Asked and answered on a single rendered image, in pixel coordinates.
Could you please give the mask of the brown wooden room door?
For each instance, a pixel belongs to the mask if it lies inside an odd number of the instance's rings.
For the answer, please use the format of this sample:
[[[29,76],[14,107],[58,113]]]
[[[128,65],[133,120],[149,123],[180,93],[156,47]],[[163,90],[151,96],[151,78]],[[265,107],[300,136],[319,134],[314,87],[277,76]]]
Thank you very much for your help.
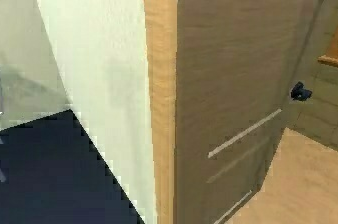
[[[323,0],[178,0],[174,224],[223,224],[259,191]]]

